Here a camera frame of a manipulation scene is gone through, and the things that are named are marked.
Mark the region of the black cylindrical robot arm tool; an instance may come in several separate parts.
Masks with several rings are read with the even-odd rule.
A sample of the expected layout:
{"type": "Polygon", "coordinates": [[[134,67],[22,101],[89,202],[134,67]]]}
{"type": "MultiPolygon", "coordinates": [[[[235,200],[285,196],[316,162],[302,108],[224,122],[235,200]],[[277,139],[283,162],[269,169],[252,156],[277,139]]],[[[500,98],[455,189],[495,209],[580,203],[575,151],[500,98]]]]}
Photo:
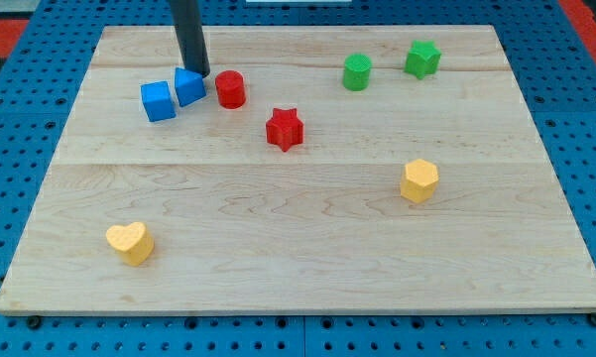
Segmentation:
{"type": "Polygon", "coordinates": [[[208,77],[210,64],[198,1],[169,0],[169,5],[184,68],[208,77]]]}

